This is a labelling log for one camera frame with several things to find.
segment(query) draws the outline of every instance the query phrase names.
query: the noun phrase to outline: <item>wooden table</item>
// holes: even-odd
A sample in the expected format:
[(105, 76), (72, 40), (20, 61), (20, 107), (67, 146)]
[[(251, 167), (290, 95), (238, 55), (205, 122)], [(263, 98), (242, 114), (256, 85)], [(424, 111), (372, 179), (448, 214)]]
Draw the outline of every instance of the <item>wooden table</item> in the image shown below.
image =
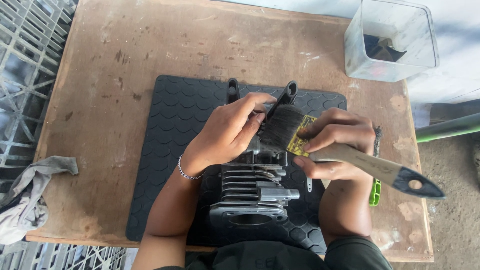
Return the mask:
[[(380, 156), (420, 170), (405, 82), (345, 75), (350, 20), (208, 0), (81, 0), (36, 160), (76, 157), (54, 175), (50, 217), (27, 239), (136, 247), (125, 237), (155, 78), (160, 74), (338, 92), (384, 137)], [(424, 199), (383, 185), (374, 242), (390, 261), (433, 261)]]

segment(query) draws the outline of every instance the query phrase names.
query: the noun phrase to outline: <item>clear plastic container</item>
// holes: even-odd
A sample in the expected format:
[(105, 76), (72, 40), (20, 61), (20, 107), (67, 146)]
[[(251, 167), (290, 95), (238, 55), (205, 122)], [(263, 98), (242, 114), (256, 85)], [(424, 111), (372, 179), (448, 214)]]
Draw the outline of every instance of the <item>clear plastic container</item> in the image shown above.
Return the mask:
[[(363, 34), (390, 38), (397, 62), (372, 59)], [(393, 0), (362, 0), (345, 32), (345, 73), (349, 77), (396, 82), (439, 65), (432, 14), (423, 5)]]

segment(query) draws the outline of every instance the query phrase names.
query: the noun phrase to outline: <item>dirty rag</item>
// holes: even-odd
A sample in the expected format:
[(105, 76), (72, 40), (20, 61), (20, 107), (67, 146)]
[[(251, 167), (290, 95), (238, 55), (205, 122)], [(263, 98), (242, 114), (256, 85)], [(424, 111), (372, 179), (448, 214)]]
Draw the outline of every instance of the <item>dirty rag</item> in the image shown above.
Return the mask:
[(42, 193), (53, 173), (77, 174), (75, 158), (51, 156), (30, 164), (0, 200), (0, 244), (21, 240), (27, 231), (45, 224), (48, 208)]

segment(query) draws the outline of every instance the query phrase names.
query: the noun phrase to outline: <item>green pipe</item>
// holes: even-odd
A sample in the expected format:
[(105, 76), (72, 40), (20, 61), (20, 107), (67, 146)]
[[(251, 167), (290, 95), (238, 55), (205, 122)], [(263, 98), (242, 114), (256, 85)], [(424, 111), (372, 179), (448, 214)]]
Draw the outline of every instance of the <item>green pipe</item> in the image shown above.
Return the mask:
[(480, 131), (480, 113), (415, 130), (418, 143)]

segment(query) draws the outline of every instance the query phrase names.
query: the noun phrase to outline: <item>black rubber mat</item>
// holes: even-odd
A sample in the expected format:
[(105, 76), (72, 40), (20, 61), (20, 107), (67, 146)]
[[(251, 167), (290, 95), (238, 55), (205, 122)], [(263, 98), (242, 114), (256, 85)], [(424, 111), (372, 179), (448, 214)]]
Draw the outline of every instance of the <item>black rubber mat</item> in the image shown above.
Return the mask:
[[(278, 97), (283, 87), (239, 85), (241, 96), (248, 92), (266, 92)], [(178, 158), (188, 143), (201, 131), (214, 108), (225, 104), (227, 83), (161, 75), (156, 79), (152, 105), (145, 132), (142, 156), (138, 167), (126, 236), (140, 241), (152, 204), (177, 166)], [(318, 117), (330, 107), (347, 109), (343, 95), (299, 90), (295, 106)], [(324, 254), (326, 246), (318, 225), (318, 205), (325, 191), (320, 181), (313, 182), (307, 192), (306, 176), (292, 156), (282, 179), (285, 188), (300, 191), (300, 199), (289, 201), (288, 219), (273, 227), (255, 229), (214, 228), (209, 220), (209, 207), (220, 199), (219, 165), (207, 168), (202, 182), (197, 212), (187, 238), (188, 245), (224, 246), (240, 241), (281, 241)]]

